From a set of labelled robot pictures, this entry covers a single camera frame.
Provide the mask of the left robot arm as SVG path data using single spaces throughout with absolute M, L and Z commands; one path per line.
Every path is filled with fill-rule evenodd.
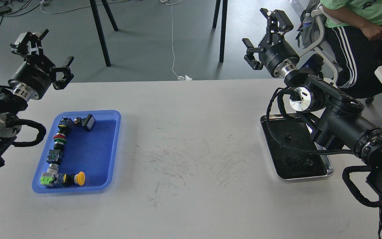
M 18 112 L 27 109 L 29 100 L 43 98 L 50 86 L 62 90 L 73 79 L 70 64 L 73 57 L 64 65 L 56 67 L 44 55 L 41 41 L 49 32 L 25 32 L 11 44 L 11 52 L 24 60 L 12 75 L 7 86 L 0 85 L 0 168 L 5 161 L 2 154 L 8 147 L 32 147 L 38 145 L 46 134 L 46 128 L 32 120 L 20 119 Z

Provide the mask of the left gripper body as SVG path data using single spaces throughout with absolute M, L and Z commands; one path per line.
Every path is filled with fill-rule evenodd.
M 35 91 L 32 99 L 40 100 L 55 81 L 55 73 L 50 71 L 53 67 L 55 64 L 46 56 L 29 55 L 12 75 L 9 86 L 14 88 L 23 83 Z

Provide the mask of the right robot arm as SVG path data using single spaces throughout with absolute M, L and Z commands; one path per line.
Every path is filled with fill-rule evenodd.
M 254 70 L 266 68 L 274 78 L 285 80 L 277 88 L 266 110 L 266 126 L 272 138 L 282 147 L 312 155 L 349 153 L 364 165 L 346 167 L 344 183 L 362 205 L 379 209 L 379 231 L 382 230 L 382 128 L 362 117 L 364 105 L 325 82 L 318 76 L 297 69 L 299 56 L 285 40 L 293 24 L 282 10 L 261 8 L 267 19 L 266 34 L 255 47 L 247 38 L 244 59 Z M 280 114 L 311 129 L 310 139 L 322 150 L 303 150 L 282 142 L 270 126 L 270 112 L 277 100 Z

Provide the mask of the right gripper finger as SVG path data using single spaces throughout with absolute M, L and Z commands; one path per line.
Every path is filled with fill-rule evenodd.
M 267 19 L 266 34 L 262 42 L 280 42 L 285 38 L 285 33 L 293 29 L 293 23 L 283 10 L 261 8 L 261 14 Z
M 254 54 L 255 53 L 265 53 L 265 45 L 259 44 L 259 47 L 254 47 L 250 39 L 243 38 L 242 42 L 246 46 L 246 54 L 244 56 L 245 61 L 249 64 L 249 66 L 253 70 L 261 70 L 265 67 L 264 63 L 262 61 L 256 60 Z

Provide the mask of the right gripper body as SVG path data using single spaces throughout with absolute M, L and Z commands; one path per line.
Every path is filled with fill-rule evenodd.
M 259 53 L 259 59 L 274 78 L 281 76 L 279 65 L 284 61 L 288 60 L 293 64 L 299 62 L 299 55 L 288 44 L 284 36 L 279 33 L 265 34 L 259 43 L 259 47 L 264 49 L 262 53 Z

